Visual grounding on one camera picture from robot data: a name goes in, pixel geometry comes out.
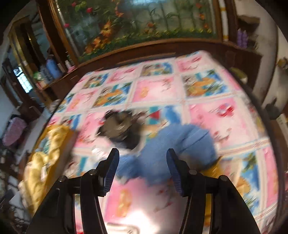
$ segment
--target window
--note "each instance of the window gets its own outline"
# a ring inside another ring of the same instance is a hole
[[[31,89],[32,86],[27,80],[25,74],[23,73],[21,67],[18,67],[18,69],[14,69],[14,74],[17,76],[17,79],[19,80],[21,86],[25,90],[26,93],[28,93]]]

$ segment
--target white bottle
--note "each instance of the white bottle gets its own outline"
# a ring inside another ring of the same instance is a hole
[[[65,65],[66,65],[68,70],[71,68],[71,64],[69,63],[68,60],[65,60]]]

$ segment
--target blue cloth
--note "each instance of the blue cloth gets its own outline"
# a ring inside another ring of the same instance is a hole
[[[204,169],[217,159],[208,130],[192,124],[170,124],[145,145],[139,156],[121,156],[116,176],[122,181],[142,177],[148,185],[166,182],[171,178],[166,162],[166,152],[170,148],[178,156],[185,156],[190,168],[196,170]]]

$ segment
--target patterned bedspread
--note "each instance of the patterned bedspread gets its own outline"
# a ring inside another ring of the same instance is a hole
[[[224,173],[240,189],[259,229],[273,224],[278,176],[270,139],[248,96],[205,51],[146,61],[83,76],[61,103],[49,125],[78,130],[66,174],[79,176],[106,157],[112,143],[96,136],[106,111],[145,112],[139,148],[175,122],[210,130]],[[116,178],[101,199],[108,233],[178,233],[186,199],[173,185],[147,187],[143,179],[122,185]],[[75,199],[77,232],[82,233],[79,196]]]

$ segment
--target wall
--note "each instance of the wall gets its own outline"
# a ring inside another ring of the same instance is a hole
[[[283,57],[288,58],[288,42],[278,28],[277,60]],[[262,107],[264,108],[268,103],[272,102],[275,97],[277,97],[276,106],[282,111],[288,99],[288,75],[278,67],[275,69],[271,86]]]
[[[5,130],[7,121],[11,114],[19,114],[19,112],[15,109],[12,102],[10,102],[9,98],[0,86],[0,137]]]
[[[273,75],[275,57],[277,56],[277,25],[268,12],[255,0],[235,0],[235,4],[238,15],[260,18],[260,24],[255,34],[258,35],[257,52],[262,54],[263,57],[253,94],[262,102]]]

